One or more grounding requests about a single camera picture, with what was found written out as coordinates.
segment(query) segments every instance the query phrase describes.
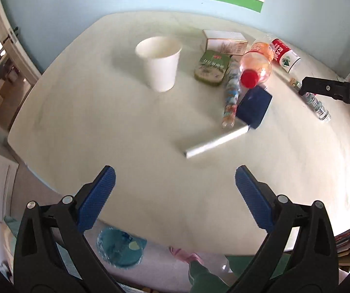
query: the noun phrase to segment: pink slipper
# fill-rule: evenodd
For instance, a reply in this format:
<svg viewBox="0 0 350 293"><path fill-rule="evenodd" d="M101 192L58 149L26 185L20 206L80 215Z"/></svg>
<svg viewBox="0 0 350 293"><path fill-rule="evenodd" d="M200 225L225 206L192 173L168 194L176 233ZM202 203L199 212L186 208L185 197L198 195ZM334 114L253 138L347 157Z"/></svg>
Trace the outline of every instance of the pink slipper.
<svg viewBox="0 0 350 293"><path fill-rule="evenodd" d="M198 261L201 265L203 265L202 258L196 253L189 254L187 251L183 249L180 249L180 248L175 249L173 247L169 247L169 250L176 260L179 260L188 264L190 264L191 261Z"/></svg>

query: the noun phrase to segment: red bottle cap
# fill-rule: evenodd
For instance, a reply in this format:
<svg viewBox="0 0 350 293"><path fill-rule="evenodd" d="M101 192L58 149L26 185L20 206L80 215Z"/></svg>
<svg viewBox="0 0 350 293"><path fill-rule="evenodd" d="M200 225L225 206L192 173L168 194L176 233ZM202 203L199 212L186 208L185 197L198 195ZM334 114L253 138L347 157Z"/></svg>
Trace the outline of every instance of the red bottle cap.
<svg viewBox="0 0 350 293"><path fill-rule="evenodd" d="M246 69L241 75L241 83L247 88L255 87L259 82L259 75L252 69Z"/></svg>

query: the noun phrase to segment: door frame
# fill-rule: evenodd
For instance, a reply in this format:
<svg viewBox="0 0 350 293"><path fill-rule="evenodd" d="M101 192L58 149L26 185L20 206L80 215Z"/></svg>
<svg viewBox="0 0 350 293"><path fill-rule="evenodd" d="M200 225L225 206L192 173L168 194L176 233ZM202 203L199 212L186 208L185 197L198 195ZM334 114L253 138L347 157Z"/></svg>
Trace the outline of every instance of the door frame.
<svg viewBox="0 0 350 293"><path fill-rule="evenodd" d="M22 72L26 80L31 85L35 85L42 75L16 37L0 0L0 41L4 41L6 37L10 37L4 44L4 49L8 56Z"/></svg>

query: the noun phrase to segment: white paper cup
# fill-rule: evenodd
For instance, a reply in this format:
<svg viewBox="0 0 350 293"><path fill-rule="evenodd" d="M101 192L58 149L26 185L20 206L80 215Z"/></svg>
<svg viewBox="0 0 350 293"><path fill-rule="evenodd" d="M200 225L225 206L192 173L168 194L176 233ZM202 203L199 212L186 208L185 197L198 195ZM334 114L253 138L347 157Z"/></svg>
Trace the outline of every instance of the white paper cup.
<svg viewBox="0 0 350 293"><path fill-rule="evenodd" d="M144 61L148 86L154 91L163 93L174 86L181 48L178 40L165 36L143 40L135 48Z"/></svg>

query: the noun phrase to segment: white table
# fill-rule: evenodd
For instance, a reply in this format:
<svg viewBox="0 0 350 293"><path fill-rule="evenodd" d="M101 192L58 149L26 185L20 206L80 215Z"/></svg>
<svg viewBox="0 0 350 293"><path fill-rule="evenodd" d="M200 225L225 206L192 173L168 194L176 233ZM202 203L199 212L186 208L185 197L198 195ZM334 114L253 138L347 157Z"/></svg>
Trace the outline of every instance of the white table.
<svg viewBox="0 0 350 293"><path fill-rule="evenodd" d="M335 234L350 228L350 106L322 98L324 124L276 75L271 106L257 130L191 159L183 151L220 133L222 89L193 78L202 55L202 29L263 33L233 22L172 12L108 15L80 35L36 84L8 142L50 187L74 194L104 165L117 174L100 218L163 245L187 250L253 254L258 229L234 175L253 175L291 201L323 201ZM142 81L134 54L154 35L179 38L184 48L176 84L167 93ZM298 51L310 74L330 69ZM293 239L288 248L293 246Z"/></svg>

